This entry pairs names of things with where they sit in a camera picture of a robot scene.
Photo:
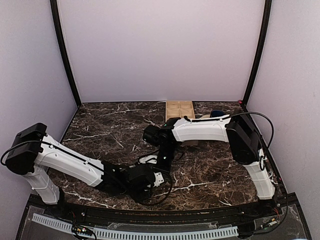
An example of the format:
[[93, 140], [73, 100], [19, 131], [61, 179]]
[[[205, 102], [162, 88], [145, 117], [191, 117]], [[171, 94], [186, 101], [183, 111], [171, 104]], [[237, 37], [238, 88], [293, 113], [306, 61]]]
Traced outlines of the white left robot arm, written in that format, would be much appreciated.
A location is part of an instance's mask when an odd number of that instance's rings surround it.
[[0, 163], [11, 172], [23, 176], [46, 205], [60, 218], [67, 218], [70, 206], [64, 202], [63, 190], [56, 186], [45, 167], [74, 177], [88, 186], [111, 196], [128, 195], [135, 202], [148, 206], [154, 188], [173, 180], [161, 168], [155, 155], [142, 157], [133, 166], [112, 164], [93, 159], [69, 149], [46, 132], [47, 126], [36, 123], [14, 138], [11, 148], [0, 157]]

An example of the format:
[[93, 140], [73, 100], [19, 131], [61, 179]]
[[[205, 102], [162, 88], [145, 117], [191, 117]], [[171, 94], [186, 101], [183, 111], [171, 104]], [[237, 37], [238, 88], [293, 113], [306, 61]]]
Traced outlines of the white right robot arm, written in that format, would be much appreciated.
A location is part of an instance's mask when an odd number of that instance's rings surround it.
[[233, 160], [245, 167], [261, 200], [255, 205], [255, 213], [266, 217], [275, 208], [272, 198], [276, 187], [266, 166], [267, 150], [261, 143], [261, 135], [249, 119], [249, 113], [221, 115], [209, 118], [169, 118], [164, 125], [149, 125], [144, 129], [143, 140], [158, 147], [157, 155], [141, 157], [141, 164], [153, 164], [169, 171], [179, 144], [187, 141], [219, 141], [229, 143]]

